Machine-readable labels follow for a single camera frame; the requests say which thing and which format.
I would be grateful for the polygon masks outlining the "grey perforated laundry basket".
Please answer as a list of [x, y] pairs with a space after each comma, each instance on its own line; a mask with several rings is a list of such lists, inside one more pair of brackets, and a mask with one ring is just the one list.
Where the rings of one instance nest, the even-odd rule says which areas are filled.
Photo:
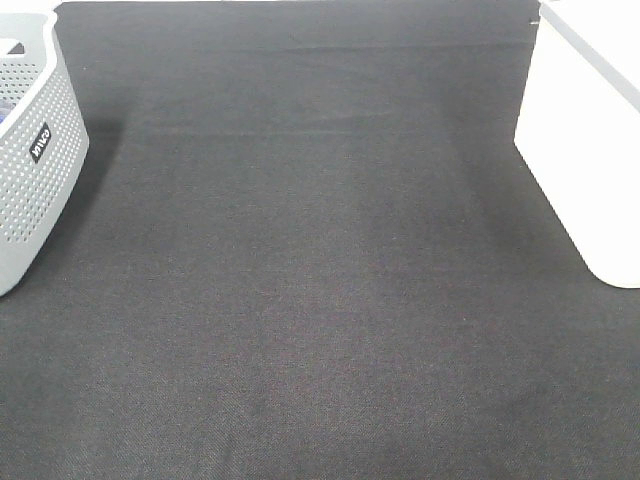
[[2, 8], [1, 292], [25, 275], [78, 180], [89, 137], [53, 10]]

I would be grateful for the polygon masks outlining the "black fabric table mat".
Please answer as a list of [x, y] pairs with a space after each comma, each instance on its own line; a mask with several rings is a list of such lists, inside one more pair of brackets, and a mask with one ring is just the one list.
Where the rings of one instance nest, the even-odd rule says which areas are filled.
[[639, 295], [513, 144], [534, 1], [70, 3], [5, 479], [635, 479]]

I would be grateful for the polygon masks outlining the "white plastic storage bin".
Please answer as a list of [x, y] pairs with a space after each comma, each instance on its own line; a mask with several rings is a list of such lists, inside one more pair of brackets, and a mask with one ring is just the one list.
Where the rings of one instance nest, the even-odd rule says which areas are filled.
[[638, 2], [541, 2], [514, 143], [591, 273], [638, 288]]

